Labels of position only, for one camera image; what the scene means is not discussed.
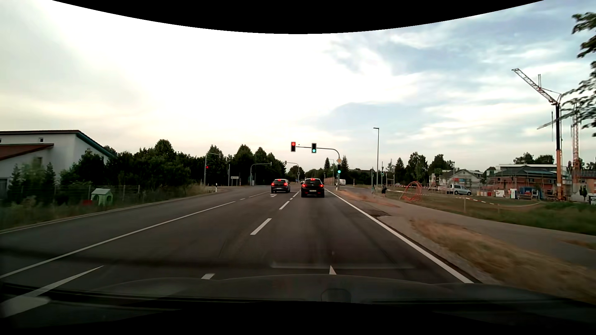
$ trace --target lamp post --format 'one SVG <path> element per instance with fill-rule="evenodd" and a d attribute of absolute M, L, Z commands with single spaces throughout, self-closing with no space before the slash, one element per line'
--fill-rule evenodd
<path fill-rule="evenodd" d="M 380 130 L 379 130 L 378 127 L 373 127 L 373 129 L 376 129 L 377 130 L 377 171 L 376 171 L 377 182 L 375 183 L 375 185 L 378 185 L 378 139 L 379 139 Z"/>

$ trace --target grass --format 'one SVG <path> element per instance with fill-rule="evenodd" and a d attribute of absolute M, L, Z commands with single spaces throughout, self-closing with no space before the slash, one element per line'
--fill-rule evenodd
<path fill-rule="evenodd" d="M 199 194 L 211 193 L 214 187 L 204 187 L 202 185 L 192 185 L 186 189 L 186 192 L 160 192 L 145 194 L 145 198 L 127 197 L 121 200 L 116 197 L 116 202 L 110 206 L 82 205 L 82 204 L 62 204 L 57 206 L 52 204 L 42 206 L 36 204 L 34 199 L 23 200 L 21 204 L 11 204 L 10 206 L 0 206 L 0 229 L 19 227 L 22 225 L 36 224 L 39 222 L 55 219 L 69 218 L 71 216 L 103 212 L 110 209 L 134 206 L 136 204 L 153 203 L 158 201 L 170 200 L 173 198 L 191 197 Z"/>
<path fill-rule="evenodd" d="M 398 199 L 399 195 L 399 193 L 387 193 L 387 197 L 392 199 Z M 420 201 L 412 204 L 473 218 L 596 235 L 596 206 L 590 204 L 478 197 L 484 201 L 499 203 L 500 206 L 466 200 L 464 211 L 464 200 L 454 196 L 422 196 L 421 198 Z M 513 207 L 525 204 L 535 205 Z"/>
<path fill-rule="evenodd" d="M 588 249 L 596 250 L 596 243 L 590 243 L 586 241 L 578 241 L 578 240 L 564 240 L 564 242 L 575 244 L 577 246 L 586 247 Z"/>
<path fill-rule="evenodd" d="M 422 235 L 505 285 L 596 304 L 596 271 L 451 224 L 412 221 Z"/>

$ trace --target white building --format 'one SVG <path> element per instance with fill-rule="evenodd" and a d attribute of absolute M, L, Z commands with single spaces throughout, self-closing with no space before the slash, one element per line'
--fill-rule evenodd
<path fill-rule="evenodd" d="M 15 165 L 52 163 L 57 177 L 60 171 L 77 163 L 90 149 L 107 162 L 114 155 L 77 130 L 0 131 L 0 198 L 6 195 Z"/>
<path fill-rule="evenodd" d="M 480 187 L 482 173 L 474 170 L 450 170 L 439 176 L 439 186 L 449 184 L 462 185 L 464 187 Z"/>

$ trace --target parked car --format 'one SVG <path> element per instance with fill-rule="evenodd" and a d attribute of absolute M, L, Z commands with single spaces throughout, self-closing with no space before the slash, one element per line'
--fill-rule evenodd
<path fill-rule="evenodd" d="M 465 194 L 467 196 L 471 196 L 472 192 L 467 188 L 463 187 L 462 185 L 454 185 L 450 184 L 447 188 L 447 194 Z"/>

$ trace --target sidewalk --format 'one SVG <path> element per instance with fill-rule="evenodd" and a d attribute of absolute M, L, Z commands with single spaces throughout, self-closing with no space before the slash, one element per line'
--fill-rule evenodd
<path fill-rule="evenodd" d="M 379 216 L 379 220 L 422 245 L 425 244 L 418 241 L 420 237 L 415 236 L 416 232 L 411 228 L 409 224 L 410 220 L 425 219 L 437 223 L 459 225 L 478 232 L 479 234 L 497 238 L 522 249 L 552 256 L 587 268 L 596 269 L 596 250 L 591 250 L 586 247 L 563 241 L 579 240 L 588 243 L 596 243 L 596 236 L 471 218 L 469 216 L 417 206 L 389 198 L 381 198 L 378 195 L 372 195 L 370 190 L 363 190 L 364 191 L 351 190 L 349 188 L 343 189 L 343 191 L 357 194 L 359 197 L 364 196 L 367 198 L 367 201 L 350 199 L 349 197 L 342 195 L 342 192 L 339 192 L 338 195 L 342 195 L 347 201 L 359 208 L 367 207 L 368 205 L 376 210 L 383 211 L 388 214 L 388 216 Z"/>

